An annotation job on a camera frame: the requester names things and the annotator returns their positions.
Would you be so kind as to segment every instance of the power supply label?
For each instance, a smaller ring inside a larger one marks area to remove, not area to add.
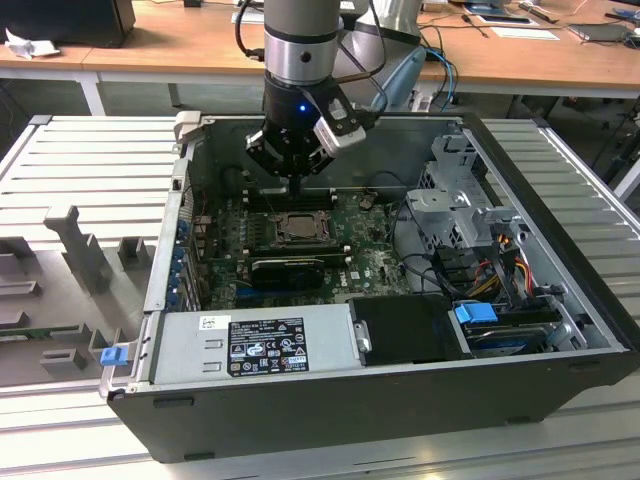
[[[230,322],[228,345],[232,377],[309,371],[302,318]]]

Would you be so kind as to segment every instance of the paper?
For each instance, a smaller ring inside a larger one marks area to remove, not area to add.
[[[5,33],[7,34],[7,41],[4,42],[4,46],[19,57],[31,60],[33,57],[60,53],[60,50],[57,50],[49,40],[26,40],[14,35],[9,29],[5,29]]]
[[[560,40],[549,30],[531,28],[491,27],[491,30],[502,38],[526,38],[530,40]]]

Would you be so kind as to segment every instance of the metal workbench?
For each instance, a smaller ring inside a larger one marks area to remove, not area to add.
[[[0,234],[22,218],[19,233],[34,250],[59,248],[37,224],[46,207],[60,199],[80,202],[80,228],[98,232],[101,245],[127,234],[153,245],[178,157],[173,119],[54,117],[42,123],[27,127],[0,163],[0,219],[6,219]],[[530,121],[486,124],[629,313],[640,318],[638,220],[549,129]],[[506,203],[497,182],[489,181]],[[97,205],[107,206],[97,211]],[[108,223],[122,218],[118,209],[125,209],[130,221]],[[29,223],[34,226],[24,228]],[[0,390],[0,474],[65,480],[134,475],[444,480],[631,479],[640,472],[638,374],[584,392],[540,424],[176,465],[151,460],[98,396],[96,385]],[[274,435],[294,427],[292,420]]]

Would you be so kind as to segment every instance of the desk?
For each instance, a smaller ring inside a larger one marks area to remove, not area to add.
[[[548,0],[544,5],[570,13],[577,3]],[[554,18],[602,23],[604,13],[619,5],[590,0],[577,15]],[[205,4],[201,9],[185,9],[182,2],[135,1],[134,8],[136,26],[123,48],[65,48],[60,57],[32,62],[3,51],[0,76],[78,81],[94,115],[105,114],[101,82],[262,85],[262,65],[244,58],[235,44],[232,6]],[[449,5],[443,13],[423,15],[419,21],[426,23],[452,12],[459,12],[458,7]],[[435,24],[465,25],[459,15]],[[262,32],[260,25],[243,26],[245,43],[263,45]],[[458,67],[461,92],[611,98],[640,94],[640,54],[622,45],[581,45],[566,30],[553,32],[560,41],[499,38],[490,29],[485,29],[488,39],[472,28],[443,28],[441,32],[447,56]],[[426,29],[425,34],[437,45],[433,29]],[[433,92],[442,78],[440,65],[425,65],[419,87]]]

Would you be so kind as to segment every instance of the blue latch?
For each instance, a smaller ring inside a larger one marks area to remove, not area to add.
[[[455,309],[460,323],[497,322],[498,317],[490,303],[463,303]]]
[[[103,367],[119,367],[127,364],[129,347],[109,347],[102,350],[100,365]]]

